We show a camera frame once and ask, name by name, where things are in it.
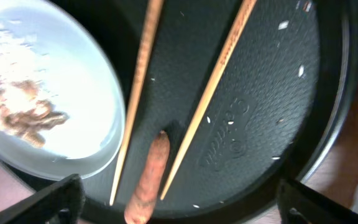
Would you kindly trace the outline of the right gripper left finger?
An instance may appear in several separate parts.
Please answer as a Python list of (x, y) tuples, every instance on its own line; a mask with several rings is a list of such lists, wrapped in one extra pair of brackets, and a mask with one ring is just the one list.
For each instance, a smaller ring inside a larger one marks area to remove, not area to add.
[(74, 224), (82, 213), (85, 192), (80, 176), (72, 174), (0, 212), (0, 224)]

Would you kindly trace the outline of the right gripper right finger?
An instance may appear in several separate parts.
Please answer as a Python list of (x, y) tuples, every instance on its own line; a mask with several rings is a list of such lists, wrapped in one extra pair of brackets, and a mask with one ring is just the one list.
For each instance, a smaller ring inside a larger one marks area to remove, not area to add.
[(280, 181), (277, 205), (282, 224), (358, 223), (357, 213), (293, 179)]

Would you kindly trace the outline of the carrot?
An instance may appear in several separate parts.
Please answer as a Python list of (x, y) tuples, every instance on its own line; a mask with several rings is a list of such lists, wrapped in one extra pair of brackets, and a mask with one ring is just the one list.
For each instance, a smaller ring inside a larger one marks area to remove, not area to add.
[(170, 152), (170, 141), (165, 131), (159, 132), (150, 145), (144, 171), (124, 210), (128, 224), (147, 223), (157, 203), (160, 183)]

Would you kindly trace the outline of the wooden chopstick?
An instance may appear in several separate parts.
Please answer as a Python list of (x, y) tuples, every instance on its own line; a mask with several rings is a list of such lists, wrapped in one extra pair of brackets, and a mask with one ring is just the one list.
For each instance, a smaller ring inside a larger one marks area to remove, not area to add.
[(217, 62), (213, 68), (208, 83), (204, 89), (204, 92), (200, 98), (200, 102), (195, 110), (195, 113), (191, 119), (188, 129), (184, 135), (184, 138), (180, 144), (177, 152), (177, 156), (173, 162), (172, 168), (167, 177), (167, 181), (163, 187), (160, 195), (160, 200), (163, 200), (175, 178), (175, 175), (180, 168), (180, 165), (186, 155), (186, 152), (195, 136), (195, 133), (200, 125), (200, 122), (208, 108), (208, 105), (214, 95), (214, 92), (219, 84), (219, 81), (226, 69), (226, 66), (231, 58), (231, 55), (236, 48), (236, 45), (241, 37), (242, 31), (249, 20), (249, 17), (256, 5), (257, 0), (243, 0), (241, 6), (237, 12), (236, 18), (232, 23), (231, 29), (226, 37), (224, 45), (221, 49)]
[(124, 135), (122, 144), (119, 149), (117, 157), (117, 163), (114, 173), (114, 178), (111, 187), (111, 195), (109, 199), (109, 205), (112, 206), (115, 202), (119, 181), (121, 178), (124, 162), (126, 159), (127, 150), (129, 147), (132, 128), (134, 125), (137, 108), (144, 85), (145, 76), (154, 45), (155, 35), (160, 20), (161, 11), (163, 8), (164, 0), (149, 0), (147, 10), (145, 13), (144, 25), (142, 29), (142, 35), (140, 38), (139, 50), (137, 54), (137, 61), (134, 72), (134, 80), (132, 83), (132, 90), (129, 98), (129, 104), (127, 107), (126, 123), (124, 127)]

